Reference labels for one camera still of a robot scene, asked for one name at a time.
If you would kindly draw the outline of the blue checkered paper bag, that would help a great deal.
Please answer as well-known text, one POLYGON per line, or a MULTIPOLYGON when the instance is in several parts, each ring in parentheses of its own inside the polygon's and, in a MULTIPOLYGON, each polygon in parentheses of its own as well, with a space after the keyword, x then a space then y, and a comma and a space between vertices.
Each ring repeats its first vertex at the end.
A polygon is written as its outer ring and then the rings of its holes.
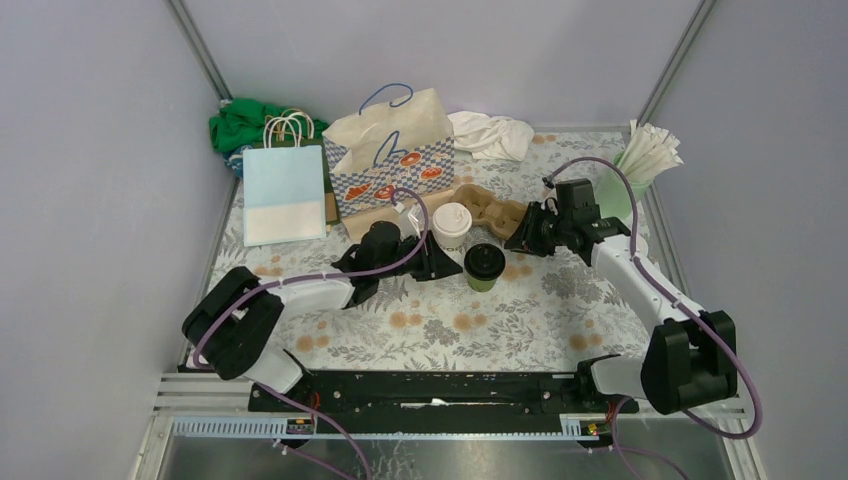
POLYGON ((454 129, 433 88, 386 84, 322 139, 342 221, 389 207, 399 188, 424 197, 454 184, 454 129))

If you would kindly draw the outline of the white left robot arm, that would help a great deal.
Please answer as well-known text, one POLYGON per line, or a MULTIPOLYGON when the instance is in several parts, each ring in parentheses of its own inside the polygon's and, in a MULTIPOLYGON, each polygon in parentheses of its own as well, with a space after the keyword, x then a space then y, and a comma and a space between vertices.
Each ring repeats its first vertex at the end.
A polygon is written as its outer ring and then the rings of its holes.
POLYGON ((408 275, 426 282, 462 271, 433 233, 402 237, 397 225, 380 221, 327 272, 263 282, 244 266, 231 269, 187 316, 181 331, 199 356, 198 367, 223 380, 243 377, 262 384, 282 408, 296 411, 309 401, 311 387, 301 363, 269 344, 279 321, 354 308, 374 296, 384 278, 408 275))

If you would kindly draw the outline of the white paper coffee cup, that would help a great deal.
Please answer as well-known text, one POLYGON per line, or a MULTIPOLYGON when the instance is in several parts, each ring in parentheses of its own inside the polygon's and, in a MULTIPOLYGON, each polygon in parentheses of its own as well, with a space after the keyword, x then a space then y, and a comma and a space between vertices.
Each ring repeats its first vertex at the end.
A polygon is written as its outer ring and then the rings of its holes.
POLYGON ((441 232, 441 231, 436 231, 434 236, 435 236, 435 239, 436 239, 438 245, 443 250, 456 251, 456 250, 459 250, 463 247, 463 245, 464 245, 464 243, 467 239, 467 232, 460 232, 458 234, 449 234, 449 233, 444 233, 444 232, 441 232))

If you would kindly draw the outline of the black coffee lid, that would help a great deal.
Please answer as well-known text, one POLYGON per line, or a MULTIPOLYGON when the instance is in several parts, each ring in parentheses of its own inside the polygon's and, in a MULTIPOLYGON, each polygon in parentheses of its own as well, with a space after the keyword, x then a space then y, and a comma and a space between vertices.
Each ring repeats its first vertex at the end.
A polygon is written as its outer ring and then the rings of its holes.
POLYGON ((478 280, 495 280, 501 276, 505 267, 506 257, 494 244, 476 244, 464 256, 465 271, 478 280))

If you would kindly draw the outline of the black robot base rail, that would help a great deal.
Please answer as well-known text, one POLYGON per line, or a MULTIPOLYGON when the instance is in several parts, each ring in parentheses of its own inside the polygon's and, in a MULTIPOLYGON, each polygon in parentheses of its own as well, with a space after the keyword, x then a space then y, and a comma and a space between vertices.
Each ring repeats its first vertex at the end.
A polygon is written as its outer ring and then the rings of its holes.
POLYGON ((351 434, 561 434, 563 420, 608 420, 621 400, 575 372, 313 370, 287 397, 351 434))

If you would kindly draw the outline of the white coffee lid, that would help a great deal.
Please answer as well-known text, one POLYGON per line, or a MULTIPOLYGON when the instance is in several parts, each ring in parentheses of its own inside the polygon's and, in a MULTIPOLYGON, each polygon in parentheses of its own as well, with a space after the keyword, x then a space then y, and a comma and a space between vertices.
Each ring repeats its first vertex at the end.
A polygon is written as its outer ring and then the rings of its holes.
POLYGON ((435 230, 445 235, 463 235, 472 226, 472 216, 470 211, 460 203, 445 203, 435 210, 433 226, 435 230))

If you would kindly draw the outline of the green paper coffee cup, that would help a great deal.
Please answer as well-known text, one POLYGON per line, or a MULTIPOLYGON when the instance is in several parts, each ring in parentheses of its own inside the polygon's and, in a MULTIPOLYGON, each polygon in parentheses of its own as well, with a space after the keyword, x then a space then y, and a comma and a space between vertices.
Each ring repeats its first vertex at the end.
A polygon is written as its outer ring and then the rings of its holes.
POLYGON ((475 291, 475 292, 488 292, 495 286, 498 279, 501 277, 503 271, 502 270, 496 270, 496 271, 493 271, 493 272, 489 272, 489 271, 480 272, 480 271, 467 269, 465 271, 465 273, 466 273, 466 280, 467 280, 468 286, 473 291, 475 291))

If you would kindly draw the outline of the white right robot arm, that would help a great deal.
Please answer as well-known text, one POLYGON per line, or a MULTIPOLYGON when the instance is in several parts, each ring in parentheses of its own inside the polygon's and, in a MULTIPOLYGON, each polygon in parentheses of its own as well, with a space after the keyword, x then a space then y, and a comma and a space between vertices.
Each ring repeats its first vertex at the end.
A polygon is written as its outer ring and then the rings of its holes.
POLYGON ((547 257, 567 248, 617 290, 650 335, 640 358, 610 354, 579 362, 577 405, 597 412, 613 397, 629 396, 671 414, 735 396, 733 320, 704 310, 643 262, 634 233, 619 218, 602 217, 590 181, 561 182, 555 191, 529 203, 506 249, 547 257))

